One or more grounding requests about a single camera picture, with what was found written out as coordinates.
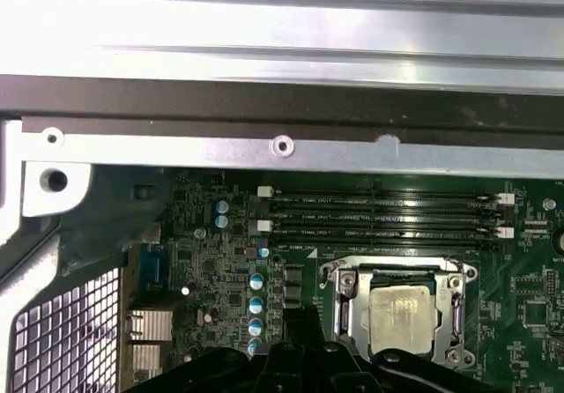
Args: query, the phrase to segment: metal rail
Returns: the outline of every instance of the metal rail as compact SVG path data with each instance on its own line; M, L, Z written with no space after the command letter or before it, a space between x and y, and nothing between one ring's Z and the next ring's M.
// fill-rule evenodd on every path
M564 93L564 0L0 0L0 73Z

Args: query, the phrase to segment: metal bracket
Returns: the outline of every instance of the metal bracket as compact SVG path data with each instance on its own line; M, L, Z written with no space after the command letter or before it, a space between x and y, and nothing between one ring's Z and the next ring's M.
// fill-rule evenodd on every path
M59 214L79 205L90 187L92 171L90 164L27 162L24 217Z

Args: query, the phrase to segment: solid capacitor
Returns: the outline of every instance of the solid capacitor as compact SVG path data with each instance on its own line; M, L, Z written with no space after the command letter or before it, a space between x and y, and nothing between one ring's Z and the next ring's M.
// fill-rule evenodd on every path
M226 228L229 224L229 219L225 215L218 215L215 218L215 226L217 228Z
M251 298L249 301L249 311L254 315L263 312L263 300L261 298Z
M253 318L249 322L249 334L252 337L259 337L263 332L263 322L258 318Z
M229 211L229 204L227 201L221 200L215 204L215 211L219 214L225 214Z
M253 290L261 290L264 286L264 277L261 274L253 274L250 276L249 285Z
M249 341L249 345L247 346L247 353L250 356L253 356L256 352L256 348L261 344L260 338L251 338Z

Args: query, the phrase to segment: ventilation grille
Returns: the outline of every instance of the ventilation grille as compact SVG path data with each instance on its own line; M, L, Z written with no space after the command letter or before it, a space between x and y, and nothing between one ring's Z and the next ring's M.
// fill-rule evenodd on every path
M13 393L116 392L119 271L20 315Z

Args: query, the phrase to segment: chip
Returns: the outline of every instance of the chip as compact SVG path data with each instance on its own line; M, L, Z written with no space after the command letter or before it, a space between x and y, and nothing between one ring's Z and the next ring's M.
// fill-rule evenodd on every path
M229 294L229 305L241 305L241 294L240 293L230 293Z
M393 285L370 292L372 353L396 348L413 354L433 349L437 312L426 285Z
M546 318L548 306L546 302L529 300L525 302L525 319L524 325L527 327L544 327L546 326Z

